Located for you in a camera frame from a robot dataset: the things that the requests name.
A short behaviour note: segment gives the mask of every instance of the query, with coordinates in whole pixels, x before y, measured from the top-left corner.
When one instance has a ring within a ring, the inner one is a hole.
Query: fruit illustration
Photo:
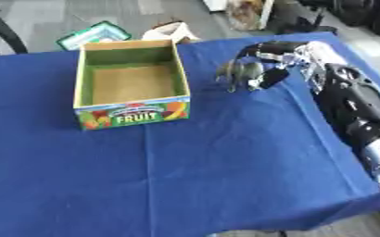
[[[165,117],[166,120],[177,119],[179,118],[183,112],[185,112],[185,108],[187,104],[184,102],[171,102],[167,104],[167,110],[173,112],[169,116]]]
[[[172,112],[172,111],[164,111],[164,112],[161,113],[161,116],[163,118],[166,118],[166,117],[172,115],[172,113],[174,113],[174,112]]]
[[[171,103],[168,103],[167,104],[167,110],[169,111],[177,111],[180,109],[180,107],[182,106],[182,102],[171,102]]]
[[[106,110],[96,110],[92,111],[92,114],[94,115],[95,119],[99,119],[101,117],[106,116],[108,113]]]
[[[87,120],[83,123],[83,126],[88,130],[94,130],[99,127],[99,123],[94,120]]]
[[[111,125],[110,118],[107,116],[101,117],[97,119],[99,124],[103,124],[105,127],[109,127]]]

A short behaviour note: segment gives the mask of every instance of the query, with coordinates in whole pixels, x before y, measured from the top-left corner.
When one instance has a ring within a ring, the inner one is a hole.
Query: box label
[[[127,104],[119,107],[101,107],[93,111],[77,111],[84,129],[145,124],[174,119],[188,119],[189,102],[173,101],[160,104]]]

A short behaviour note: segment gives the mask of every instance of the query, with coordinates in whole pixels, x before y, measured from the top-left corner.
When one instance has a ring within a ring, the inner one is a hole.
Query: blue tablecloth
[[[77,52],[0,56],[0,237],[193,237],[306,230],[380,210],[380,190],[313,103],[297,71],[229,94],[215,69],[245,45],[328,33],[179,45],[191,118],[81,131]]]

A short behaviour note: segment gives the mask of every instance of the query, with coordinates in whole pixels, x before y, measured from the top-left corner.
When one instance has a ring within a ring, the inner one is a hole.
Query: fruit box
[[[85,130],[188,119],[190,91],[176,45],[85,44],[73,108]]]

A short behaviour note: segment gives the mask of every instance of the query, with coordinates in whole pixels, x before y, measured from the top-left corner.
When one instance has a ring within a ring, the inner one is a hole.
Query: robotic hand
[[[380,186],[380,87],[374,81],[349,65],[330,45],[317,41],[253,44],[233,63],[244,56],[277,63],[260,76],[247,77],[250,89],[269,88],[288,75],[287,68],[298,67],[327,122]]]

